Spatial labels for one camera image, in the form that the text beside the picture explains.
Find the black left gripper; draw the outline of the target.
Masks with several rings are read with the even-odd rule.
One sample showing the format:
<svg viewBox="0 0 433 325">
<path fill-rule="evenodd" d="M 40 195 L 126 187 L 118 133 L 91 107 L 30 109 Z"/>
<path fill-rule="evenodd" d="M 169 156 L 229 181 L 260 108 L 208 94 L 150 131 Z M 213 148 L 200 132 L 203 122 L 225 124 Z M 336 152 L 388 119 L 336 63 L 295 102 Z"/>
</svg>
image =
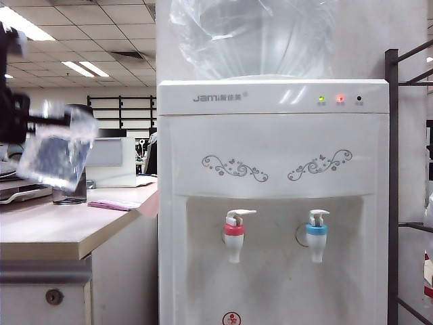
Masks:
<svg viewBox="0 0 433 325">
<path fill-rule="evenodd" d="M 29 116 L 30 98 L 25 94 L 1 94 L 1 143 L 23 143 L 27 131 L 35 131 L 37 125 L 69 127 L 71 116 L 45 118 Z"/>
</svg>

